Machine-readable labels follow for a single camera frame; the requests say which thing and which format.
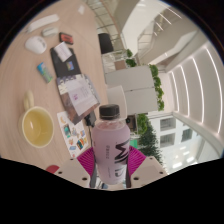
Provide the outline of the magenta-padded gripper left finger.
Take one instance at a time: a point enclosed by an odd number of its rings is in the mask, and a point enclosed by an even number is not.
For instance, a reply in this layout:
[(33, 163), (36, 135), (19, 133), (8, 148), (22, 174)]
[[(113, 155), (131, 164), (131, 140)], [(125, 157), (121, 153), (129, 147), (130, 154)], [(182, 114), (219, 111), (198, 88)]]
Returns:
[(84, 188), (94, 188), (97, 170), (93, 148), (81, 153), (77, 158), (66, 161), (56, 175)]

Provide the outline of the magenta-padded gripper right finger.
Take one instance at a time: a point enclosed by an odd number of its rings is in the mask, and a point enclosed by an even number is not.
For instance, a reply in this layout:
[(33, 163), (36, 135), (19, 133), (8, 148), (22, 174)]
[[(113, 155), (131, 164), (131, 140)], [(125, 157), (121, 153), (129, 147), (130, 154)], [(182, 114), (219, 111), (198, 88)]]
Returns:
[(126, 172), (127, 188), (140, 188), (167, 175), (154, 156), (146, 157), (133, 146), (129, 149)]

